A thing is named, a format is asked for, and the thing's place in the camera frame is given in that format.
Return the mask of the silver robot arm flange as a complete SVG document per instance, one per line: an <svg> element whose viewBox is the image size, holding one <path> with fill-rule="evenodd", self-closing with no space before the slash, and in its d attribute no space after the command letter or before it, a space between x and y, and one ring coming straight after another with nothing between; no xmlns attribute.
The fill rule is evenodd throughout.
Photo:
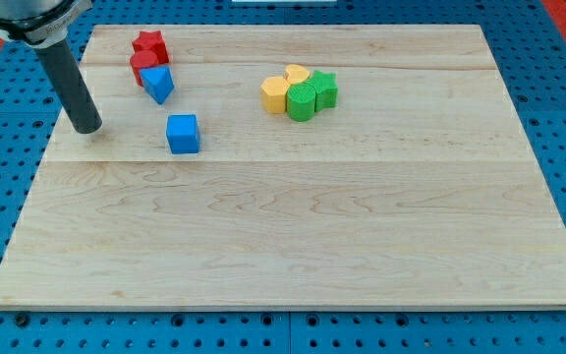
<svg viewBox="0 0 566 354"><path fill-rule="evenodd" d="M0 38L44 49L64 40L91 0L0 0Z"/></svg>

